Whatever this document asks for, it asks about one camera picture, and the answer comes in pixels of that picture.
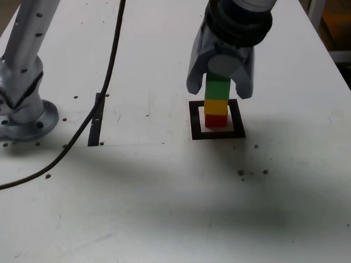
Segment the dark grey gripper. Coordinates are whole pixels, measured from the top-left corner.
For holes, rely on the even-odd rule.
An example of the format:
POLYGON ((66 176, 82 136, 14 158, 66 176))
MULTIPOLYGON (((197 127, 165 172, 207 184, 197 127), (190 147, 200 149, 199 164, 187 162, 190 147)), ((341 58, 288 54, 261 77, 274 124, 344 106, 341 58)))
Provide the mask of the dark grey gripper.
POLYGON ((192 46, 186 88, 193 95, 198 94, 207 71, 231 79, 241 99, 253 95, 254 48, 232 46, 217 41, 205 20, 202 21, 192 46))

